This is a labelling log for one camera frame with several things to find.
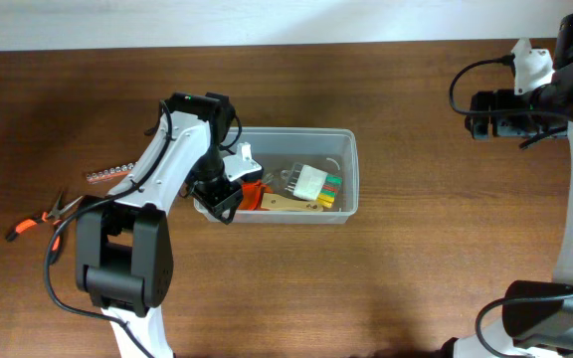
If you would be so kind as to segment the red handled cutting pliers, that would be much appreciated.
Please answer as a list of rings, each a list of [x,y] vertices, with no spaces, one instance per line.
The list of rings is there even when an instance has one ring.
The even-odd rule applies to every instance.
[[[273,194],[271,184],[274,181],[273,173],[266,174],[262,179],[255,182],[242,184],[243,200],[239,206],[242,211],[257,211],[261,209],[265,193]]]

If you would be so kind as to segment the orange scraper with wooden handle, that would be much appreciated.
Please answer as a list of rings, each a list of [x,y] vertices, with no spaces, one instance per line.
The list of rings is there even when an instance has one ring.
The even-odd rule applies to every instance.
[[[276,193],[265,193],[261,209],[257,211],[322,212],[323,207],[315,201],[289,199]]]

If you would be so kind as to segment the clear box of coloured bits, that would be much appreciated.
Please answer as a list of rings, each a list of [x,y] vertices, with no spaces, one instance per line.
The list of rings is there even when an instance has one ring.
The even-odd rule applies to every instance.
[[[310,165],[295,163],[291,169],[283,170],[281,178],[285,190],[304,201],[314,201],[331,209],[338,196],[342,179]]]

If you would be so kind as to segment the clear plastic container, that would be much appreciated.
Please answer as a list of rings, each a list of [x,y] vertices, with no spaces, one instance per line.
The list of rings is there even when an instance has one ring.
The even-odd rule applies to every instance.
[[[236,224],[343,224],[356,213],[359,164],[352,131],[340,128],[246,127],[232,129],[227,141],[251,145],[252,157],[264,168],[262,182],[284,198],[294,199],[290,172],[296,164],[309,165],[341,179],[333,205],[319,212],[242,211]]]

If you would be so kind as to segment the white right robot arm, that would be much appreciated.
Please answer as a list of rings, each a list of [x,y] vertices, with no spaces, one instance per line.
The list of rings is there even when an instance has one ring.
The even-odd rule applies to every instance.
[[[565,138],[570,179],[563,241],[549,281],[516,280],[504,296],[477,314],[474,333],[454,337],[438,351],[446,358],[573,357],[573,13],[560,23],[555,50],[522,38],[505,56],[491,59],[511,69],[512,89],[479,91],[465,118],[474,139],[520,138],[529,148]]]

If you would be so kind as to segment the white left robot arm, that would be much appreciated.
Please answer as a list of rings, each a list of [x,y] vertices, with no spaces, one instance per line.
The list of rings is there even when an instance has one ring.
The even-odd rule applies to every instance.
[[[167,216],[179,194],[229,224],[243,200],[238,164],[221,144],[236,117],[227,96],[175,93],[154,138],[105,198],[84,197],[76,228],[76,283],[108,315],[124,357],[170,357],[161,304],[173,276]]]

